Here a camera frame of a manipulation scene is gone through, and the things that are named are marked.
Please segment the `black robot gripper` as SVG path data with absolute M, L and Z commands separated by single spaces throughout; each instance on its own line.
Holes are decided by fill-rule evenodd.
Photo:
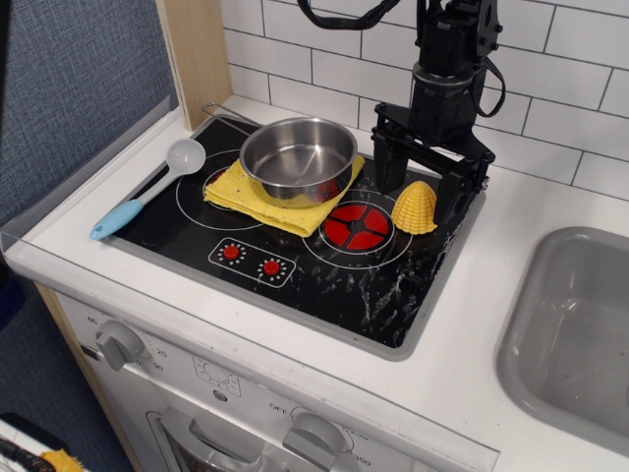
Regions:
M 439 174 L 434 222 L 446 224 L 486 187 L 495 154 L 473 133 L 481 108 L 485 80 L 472 78 L 462 87 L 415 82 L 408 107 L 382 102 L 374 111 L 372 129 L 375 180 L 381 192 L 399 189 L 410 160 Z

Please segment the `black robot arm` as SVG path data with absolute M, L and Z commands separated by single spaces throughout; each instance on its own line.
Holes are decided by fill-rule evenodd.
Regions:
M 473 133 L 486 116 L 481 98 L 489 60 L 502 26 L 494 1 L 421 1 L 420 56 L 413 69 L 408 107 L 380 103 L 372 130 L 376 185 L 383 194 L 399 189 L 410 161 L 441 177 L 433 221 L 447 223 L 486 187 L 494 153 Z

